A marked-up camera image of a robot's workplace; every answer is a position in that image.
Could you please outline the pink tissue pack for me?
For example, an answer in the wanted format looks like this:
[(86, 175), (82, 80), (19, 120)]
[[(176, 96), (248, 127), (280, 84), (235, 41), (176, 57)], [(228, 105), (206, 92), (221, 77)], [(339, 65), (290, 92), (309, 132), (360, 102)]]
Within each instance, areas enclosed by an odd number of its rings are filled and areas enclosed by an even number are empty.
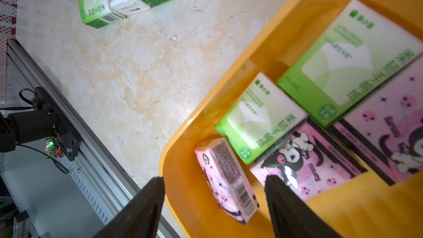
[(422, 55), (329, 130), (390, 186), (422, 171)]
[(260, 205), (228, 141), (206, 141), (195, 149), (195, 155), (221, 210), (246, 225)]
[(265, 185), (278, 176), (302, 200), (341, 186), (367, 172), (311, 118), (274, 143), (250, 168)]

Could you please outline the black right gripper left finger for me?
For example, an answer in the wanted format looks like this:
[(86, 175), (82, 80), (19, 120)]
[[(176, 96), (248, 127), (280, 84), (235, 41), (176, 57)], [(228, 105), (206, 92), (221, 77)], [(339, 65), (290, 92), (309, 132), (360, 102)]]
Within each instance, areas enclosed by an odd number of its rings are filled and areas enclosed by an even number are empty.
[(154, 238), (165, 198), (163, 177), (153, 177), (96, 238)]

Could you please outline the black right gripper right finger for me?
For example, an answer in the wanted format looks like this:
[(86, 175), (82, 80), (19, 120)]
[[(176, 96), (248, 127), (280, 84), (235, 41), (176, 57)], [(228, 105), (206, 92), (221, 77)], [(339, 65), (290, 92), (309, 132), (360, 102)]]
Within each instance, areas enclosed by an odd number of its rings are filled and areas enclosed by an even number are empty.
[(267, 176), (264, 191), (276, 238), (340, 237), (276, 175)]

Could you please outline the yellow storage tray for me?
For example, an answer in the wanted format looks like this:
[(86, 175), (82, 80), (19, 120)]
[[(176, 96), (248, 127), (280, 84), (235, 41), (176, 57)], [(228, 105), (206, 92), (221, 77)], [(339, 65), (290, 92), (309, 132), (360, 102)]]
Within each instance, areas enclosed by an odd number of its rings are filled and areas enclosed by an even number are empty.
[[(360, 0), (423, 36), (422, 0)], [(226, 215), (215, 201), (195, 156), (218, 137), (214, 125), (258, 72), (276, 80), (309, 49), (350, 0), (288, 0), (165, 146), (159, 165), (166, 204), (188, 238), (420, 238), (423, 176), (394, 186), (373, 171), (303, 202), (271, 180), (248, 173), (260, 204), (249, 223)]]

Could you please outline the pink tissue pack bottom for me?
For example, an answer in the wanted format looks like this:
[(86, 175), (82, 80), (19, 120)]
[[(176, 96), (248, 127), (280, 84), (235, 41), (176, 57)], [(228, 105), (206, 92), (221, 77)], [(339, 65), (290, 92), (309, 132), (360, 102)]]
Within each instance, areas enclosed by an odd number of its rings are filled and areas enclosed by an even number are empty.
[(311, 118), (274, 143), (250, 168), (265, 185), (278, 176), (302, 200), (341, 186), (367, 172)]

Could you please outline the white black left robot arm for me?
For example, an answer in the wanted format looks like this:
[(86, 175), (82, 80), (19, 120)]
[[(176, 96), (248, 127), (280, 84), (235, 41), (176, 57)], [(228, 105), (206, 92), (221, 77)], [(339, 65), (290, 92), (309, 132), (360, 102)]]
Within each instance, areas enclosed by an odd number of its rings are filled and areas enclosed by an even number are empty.
[(19, 96), (29, 106), (1, 109), (10, 111), (7, 117), (1, 115), (1, 152), (15, 151), (18, 144), (55, 137), (62, 154), (74, 161), (82, 143), (79, 132), (44, 88), (29, 90), (34, 95), (31, 100), (23, 96), (24, 91)]

